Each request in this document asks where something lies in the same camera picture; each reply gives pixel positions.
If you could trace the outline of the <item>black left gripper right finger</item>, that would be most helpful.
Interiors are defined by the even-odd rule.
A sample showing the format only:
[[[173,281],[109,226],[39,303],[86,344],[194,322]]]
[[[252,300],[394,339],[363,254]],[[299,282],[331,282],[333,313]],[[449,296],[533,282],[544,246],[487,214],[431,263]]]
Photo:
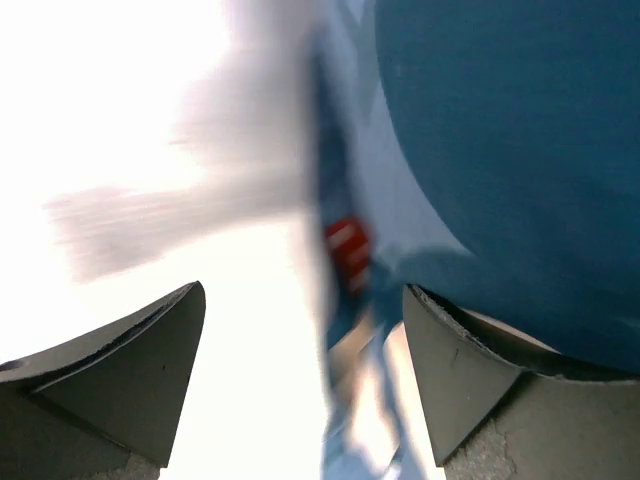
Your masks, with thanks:
[[[636,480],[639,379],[563,356],[408,285],[435,463],[450,479]]]

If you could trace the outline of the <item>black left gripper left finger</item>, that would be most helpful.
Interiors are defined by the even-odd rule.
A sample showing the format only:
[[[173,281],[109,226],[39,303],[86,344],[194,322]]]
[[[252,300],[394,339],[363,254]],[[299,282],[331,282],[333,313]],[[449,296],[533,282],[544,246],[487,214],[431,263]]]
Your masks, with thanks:
[[[156,479],[169,464],[206,309],[201,283],[1,366],[1,476]]]

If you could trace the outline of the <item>blue letter-print pillowcase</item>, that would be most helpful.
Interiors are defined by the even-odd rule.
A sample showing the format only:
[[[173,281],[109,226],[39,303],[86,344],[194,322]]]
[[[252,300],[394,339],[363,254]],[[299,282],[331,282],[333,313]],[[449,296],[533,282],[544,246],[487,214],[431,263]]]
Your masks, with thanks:
[[[365,353],[417,479],[385,344],[406,286],[639,379],[639,5],[323,1],[310,49],[317,201],[336,284],[327,479],[346,444],[343,340]]]

